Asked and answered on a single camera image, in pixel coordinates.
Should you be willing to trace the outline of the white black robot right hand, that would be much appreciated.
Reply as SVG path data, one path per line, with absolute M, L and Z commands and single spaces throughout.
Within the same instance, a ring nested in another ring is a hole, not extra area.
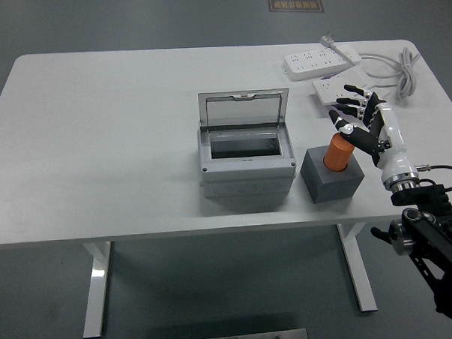
M 358 97 L 339 97 L 328 112 L 339 135 L 372 158 L 374 166 L 382 171 L 381 182 L 387 191 L 418 187 L 418 170 L 407 158 L 392 106 L 374 91 L 356 85 L 344 85 L 344 89 Z

